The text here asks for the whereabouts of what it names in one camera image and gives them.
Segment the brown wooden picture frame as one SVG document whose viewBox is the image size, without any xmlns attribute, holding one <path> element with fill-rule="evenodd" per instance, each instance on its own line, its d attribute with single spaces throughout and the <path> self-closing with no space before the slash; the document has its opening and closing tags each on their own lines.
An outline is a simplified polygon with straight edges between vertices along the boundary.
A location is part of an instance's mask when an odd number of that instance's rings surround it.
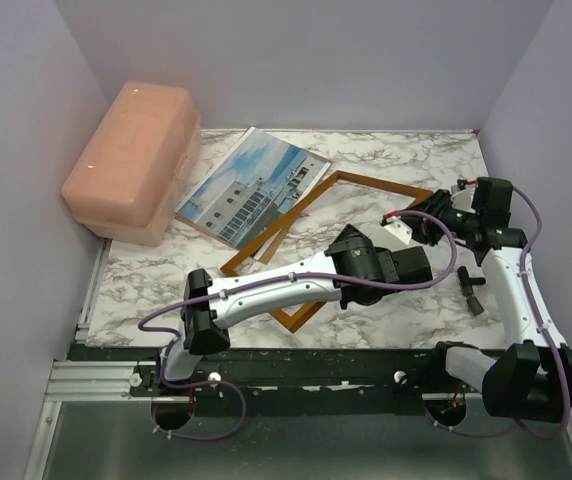
<svg viewBox="0 0 572 480">
<path fill-rule="evenodd" d="M 241 249 L 235 256 L 227 261 L 220 268 L 220 271 L 226 277 L 238 277 L 239 274 L 236 269 L 244 261 L 256 253 L 272 237 L 276 237 L 276 239 L 270 243 L 267 252 L 260 257 L 260 261 L 264 263 L 270 260 L 286 237 L 286 234 L 288 233 L 295 220 L 306 210 L 307 207 L 314 203 L 337 181 L 344 181 L 355 185 L 366 186 L 371 189 L 382 190 L 385 192 L 412 198 L 413 201 L 410 203 L 410 206 L 414 206 L 422 201 L 425 201 L 432 195 L 430 190 L 424 188 L 399 184 L 373 177 L 367 177 L 347 171 L 335 171 L 328 178 L 315 186 L 310 191 L 310 193 L 302 200 L 300 200 L 290 211 L 285 213 L 282 217 L 270 225 L 264 233 L 260 234 L 256 239 L 252 240 L 246 247 Z"/>
</svg>

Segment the photo of white building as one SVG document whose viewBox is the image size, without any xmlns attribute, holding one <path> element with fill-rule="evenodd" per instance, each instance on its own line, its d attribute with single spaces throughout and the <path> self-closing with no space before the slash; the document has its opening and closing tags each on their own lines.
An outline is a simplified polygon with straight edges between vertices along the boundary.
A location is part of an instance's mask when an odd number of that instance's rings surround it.
<svg viewBox="0 0 572 480">
<path fill-rule="evenodd" d="M 177 214 L 240 250 L 310 193 L 330 166 L 324 157 L 251 127 Z"/>
</svg>

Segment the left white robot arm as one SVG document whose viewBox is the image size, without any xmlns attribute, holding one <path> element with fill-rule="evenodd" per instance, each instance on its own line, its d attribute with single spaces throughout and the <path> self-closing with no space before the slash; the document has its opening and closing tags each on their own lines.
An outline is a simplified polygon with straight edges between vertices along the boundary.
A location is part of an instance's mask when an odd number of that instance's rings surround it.
<svg viewBox="0 0 572 480">
<path fill-rule="evenodd" d="M 347 283 L 349 276 L 384 284 L 412 285 L 432 280 L 421 247 L 391 251 L 348 224 L 323 251 L 296 263 L 241 277 L 212 278 L 204 269 L 190 272 L 184 298 L 207 299 L 180 308 L 183 334 L 161 353 L 153 382 L 167 395 L 180 393 L 205 355 L 230 347 L 229 329 L 238 323 L 299 304 L 351 302 L 370 306 L 390 289 Z"/>
</svg>

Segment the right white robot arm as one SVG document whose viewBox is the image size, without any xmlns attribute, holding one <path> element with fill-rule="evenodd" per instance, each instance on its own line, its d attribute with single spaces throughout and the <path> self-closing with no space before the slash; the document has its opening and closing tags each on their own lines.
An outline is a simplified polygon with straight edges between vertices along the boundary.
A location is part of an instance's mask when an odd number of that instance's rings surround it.
<svg viewBox="0 0 572 480">
<path fill-rule="evenodd" d="M 466 208 L 438 190 L 404 214 L 413 240 L 434 246 L 451 233 L 463 241 L 495 296 L 507 342 L 496 358 L 468 345 L 444 344 L 443 357 L 426 367 L 426 379 L 446 392 L 460 381 L 481 393 L 488 414 L 565 424 L 572 406 L 572 348 L 547 310 L 532 267 L 534 239 L 510 226 L 519 190 L 507 180 L 479 177 Z"/>
</svg>

